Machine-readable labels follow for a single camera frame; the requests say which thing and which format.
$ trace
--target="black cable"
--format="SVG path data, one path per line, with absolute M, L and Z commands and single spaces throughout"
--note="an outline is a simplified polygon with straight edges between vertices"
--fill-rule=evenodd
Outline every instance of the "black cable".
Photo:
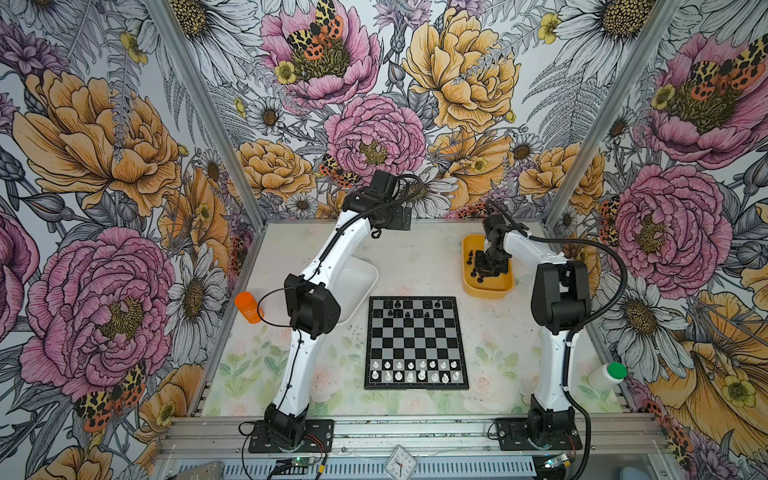
M 395 205 L 404 204 L 405 202 L 413 200 L 414 198 L 416 198 L 422 192 L 422 189 L 424 188 L 424 182 L 422 181 L 421 178 L 419 178 L 418 175 L 413 175 L 413 174 L 403 174 L 403 175 L 399 175 L 397 177 L 398 181 L 400 181 L 402 179 L 406 179 L 406 178 L 411 178 L 413 180 L 416 180 L 415 185 L 417 185 L 417 188 L 413 192 L 411 192 L 410 194 L 405 195 L 404 197 L 394 198 L 392 200 L 388 200 L 386 202 L 382 202 L 382 203 L 380 203 L 378 205 L 375 205 L 374 207 L 370 207 L 369 209 L 364 210 L 363 212 L 361 212 L 361 213 L 355 215 L 354 217 L 350 218 L 349 220 L 347 220 L 341 227 L 336 229 L 336 234 L 333 236 L 331 241 L 328 242 L 328 245 L 326 246 L 326 248 L 323 250 L 323 252 L 318 257 L 318 258 L 320 258 L 320 262 L 322 263 L 322 261 L 325 260 L 328 257 L 328 255 L 330 254 L 331 249 L 333 248 L 333 246 L 336 245 L 336 242 L 338 242 L 339 238 L 341 238 L 341 236 L 344 234 L 344 230 L 349 228 L 349 226 L 352 225 L 353 223 L 355 223 L 357 220 L 360 220 L 361 218 L 366 217 L 366 216 L 368 216 L 368 215 L 370 215 L 370 214 L 372 214 L 374 212 L 377 212 L 379 210 L 382 210 L 384 208 L 388 208 L 388 207 L 393 207 Z
M 542 238 L 535 237 L 533 235 L 529 236 L 525 231 L 525 228 L 521 224 L 515 222 L 515 220 L 506 209 L 502 208 L 494 200 L 487 200 L 487 203 L 491 204 L 496 210 L 498 210 L 498 212 L 504 216 L 504 218 L 512 225 L 513 228 L 515 228 L 518 232 L 520 232 L 521 235 L 527 237 L 529 240 L 540 243 L 577 243 L 580 245 L 589 245 L 591 247 L 603 250 L 605 253 L 610 255 L 611 258 L 613 258 L 616 261 L 616 264 L 619 266 L 619 274 L 621 275 L 619 280 L 619 287 L 616 289 L 616 292 L 611 297 L 611 299 L 608 300 L 603 306 L 588 315 L 586 318 L 577 322 L 576 325 L 568 330 L 568 335 L 565 337 L 565 349 L 563 352 L 563 378 L 561 379 L 561 384 L 563 385 L 563 393 L 565 394 L 565 398 L 568 399 L 570 404 L 573 405 L 573 407 L 584 416 L 584 454 L 581 457 L 581 461 L 579 462 L 576 473 L 573 477 L 571 477 L 571 480 L 578 480 L 584 474 L 584 470 L 587 468 L 587 461 L 589 460 L 589 452 L 591 450 L 592 443 L 592 419 L 589 416 L 589 412 L 587 412 L 587 410 L 579 405 L 579 403 L 576 402 L 576 400 L 573 398 L 568 386 L 568 377 L 571 367 L 571 349 L 573 348 L 572 341 L 574 336 L 576 336 L 576 334 L 579 333 L 579 331 L 581 331 L 584 326 L 586 326 L 592 320 L 602 316 L 621 298 L 622 295 L 624 295 L 624 291 L 627 289 L 627 266 L 624 264 L 624 261 L 621 259 L 621 257 L 619 257 L 619 254 L 616 253 L 614 249 L 593 240 L 586 240 L 584 238 Z

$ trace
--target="orange bottle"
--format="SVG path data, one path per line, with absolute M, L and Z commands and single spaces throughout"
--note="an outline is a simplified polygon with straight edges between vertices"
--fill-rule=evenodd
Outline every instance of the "orange bottle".
M 264 318 L 264 310 L 248 292 L 238 293 L 235 297 L 235 306 L 243 314 L 249 323 L 258 323 Z

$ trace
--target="clock face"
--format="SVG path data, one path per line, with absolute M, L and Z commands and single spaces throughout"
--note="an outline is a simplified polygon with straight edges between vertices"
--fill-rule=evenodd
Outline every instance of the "clock face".
M 386 472 L 395 480 L 408 480 L 414 470 L 416 470 L 416 459 L 403 447 L 396 448 L 386 463 Z

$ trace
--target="green bottle cap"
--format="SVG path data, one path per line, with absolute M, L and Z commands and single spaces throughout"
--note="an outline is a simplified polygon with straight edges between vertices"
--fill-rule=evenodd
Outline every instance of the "green bottle cap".
M 614 377 L 616 380 L 622 380 L 627 378 L 627 367 L 621 365 L 619 362 L 613 362 L 608 366 L 608 375 Z

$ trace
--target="yellow tray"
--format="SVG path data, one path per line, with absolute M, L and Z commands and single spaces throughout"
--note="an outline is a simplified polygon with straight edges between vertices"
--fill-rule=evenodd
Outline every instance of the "yellow tray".
M 509 264 L 509 273 L 499 276 L 490 276 L 483 279 L 483 283 L 478 282 L 477 277 L 472 277 L 470 273 L 475 267 L 474 258 L 477 250 L 485 250 L 485 236 L 469 235 L 462 241 L 462 277 L 464 278 L 464 291 L 472 296 L 498 300 L 504 298 L 510 290 L 515 288 L 515 275 L 512 273 L 512 264 Z M 467 265 L 469 252 L 472 251 L 472 265 Z

